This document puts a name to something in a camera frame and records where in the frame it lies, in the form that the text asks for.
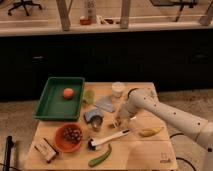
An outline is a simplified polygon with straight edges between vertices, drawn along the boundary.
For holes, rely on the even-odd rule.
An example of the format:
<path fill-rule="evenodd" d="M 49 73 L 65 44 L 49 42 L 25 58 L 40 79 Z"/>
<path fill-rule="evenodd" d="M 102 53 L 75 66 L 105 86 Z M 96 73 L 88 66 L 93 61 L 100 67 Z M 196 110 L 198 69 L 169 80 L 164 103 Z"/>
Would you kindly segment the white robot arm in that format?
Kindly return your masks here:
<path fill-rule="evenodd" d="M 142 88 L 128 92 L 118 117 L 130 119 L 140 109 L 153 113 L 200 145 L 206 151 L 202 171 L 213 171 L 213 122 L 161 103 L 150 90 Z"/>

